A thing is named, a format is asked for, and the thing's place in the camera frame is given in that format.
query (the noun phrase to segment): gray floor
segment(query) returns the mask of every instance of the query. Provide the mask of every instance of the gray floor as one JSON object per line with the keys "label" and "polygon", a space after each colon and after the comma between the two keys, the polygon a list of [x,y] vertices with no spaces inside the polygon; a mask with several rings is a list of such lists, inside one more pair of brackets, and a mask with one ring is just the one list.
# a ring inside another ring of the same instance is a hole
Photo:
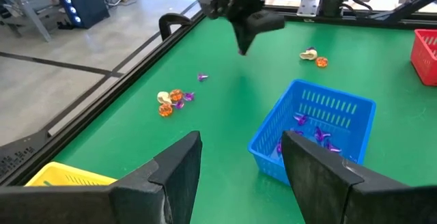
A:
{"label": "gray floor", "polygon": [[[49,43],[37,32],[30,31],[23,38],[15,38],[0,27],[0,53],[112,71],[158,31],[158,19],[163,14],[180,13],[194,1],[137,0],[132,5],[111,9],[110,18],[89,30],[56,29],[51,32],[53,41]],[[198,11],[196,5],[185,15],[192,17]],[[118,72],[129,71],[160,43],[161,39],[156,38]],[[0,57],[0,66],[0,145],[45,127],[103,77],[8,57]],[[56,133],[116,80],[108,78],[58,124],[53,124],[50,133]]]}

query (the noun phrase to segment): orange plastic piece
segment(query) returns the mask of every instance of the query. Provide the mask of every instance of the orange plastic piece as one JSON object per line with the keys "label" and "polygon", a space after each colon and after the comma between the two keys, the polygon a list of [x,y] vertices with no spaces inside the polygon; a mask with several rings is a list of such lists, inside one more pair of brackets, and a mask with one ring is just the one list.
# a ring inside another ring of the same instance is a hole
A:
{"label": "orange plastic piece", "polygon": [[325,68],[328,66],[328,59],[325,57],[318,57],[315,59],[315,64],[319,68]]}
{"label": "orange plastic piece", "polygon": [[161,115],[162,117],[168,117],[173,113],[173,107],[171,106],[171,104],[162,104],[161,106],[159,106],[158,112],[159,115]]}
{"label": "orange plastic piece", "polygon": [[184,93],[181,89],[175,89],[170,92],[170,99],[172,99],[174,102],[181,100],[182,97],[184,97]]}

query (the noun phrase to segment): green table surface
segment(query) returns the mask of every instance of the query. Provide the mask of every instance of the green table surface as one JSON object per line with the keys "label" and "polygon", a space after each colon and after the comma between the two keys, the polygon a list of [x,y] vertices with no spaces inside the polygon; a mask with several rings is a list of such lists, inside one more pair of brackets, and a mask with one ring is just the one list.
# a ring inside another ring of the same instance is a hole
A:
{"label": "green table surface", "polygon": [[[286,186],[258,171],[247,145],[279,96],[304,79],[376,101],[364,165],[412,186],[437,184],[437,91],[410,63],[413,31],[286,24],[237,54],[225,20],[202,20],[54,161],[122,178],[189,131],[203,141],[191,223],[304,223]],[[299,53],[314,46],[325,69]],[[197,81],[197,73],[210,76]],[[169,118],[156,94],[195,92]]]}

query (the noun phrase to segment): blue basket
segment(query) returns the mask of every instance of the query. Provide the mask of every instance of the blue basket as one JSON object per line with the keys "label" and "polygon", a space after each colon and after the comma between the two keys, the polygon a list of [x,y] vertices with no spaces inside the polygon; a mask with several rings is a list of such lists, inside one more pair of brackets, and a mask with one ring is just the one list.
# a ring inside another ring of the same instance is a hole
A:
{"label": "blue basket", "polygon": [[[277,152],[284,130],[299,130],[315,142],[315,127],[331,134],[330,141],[341,149],[340,155],[363,164],[376,103],[352,94],[295,80],[282,95],[249,143],[249,152],[259,169],[289,184],[282,156]],[[295,115],[307,115],[299,126]]]}

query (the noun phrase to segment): red basket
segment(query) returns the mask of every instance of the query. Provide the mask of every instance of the red basket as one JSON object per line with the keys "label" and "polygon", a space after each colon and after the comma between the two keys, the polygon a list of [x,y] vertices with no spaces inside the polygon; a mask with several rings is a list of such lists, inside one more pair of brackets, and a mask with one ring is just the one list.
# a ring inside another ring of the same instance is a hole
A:
{"label": "red basket", "polygon": [[416,29],[411,63],[424,85],[437,86],[437,30]]}

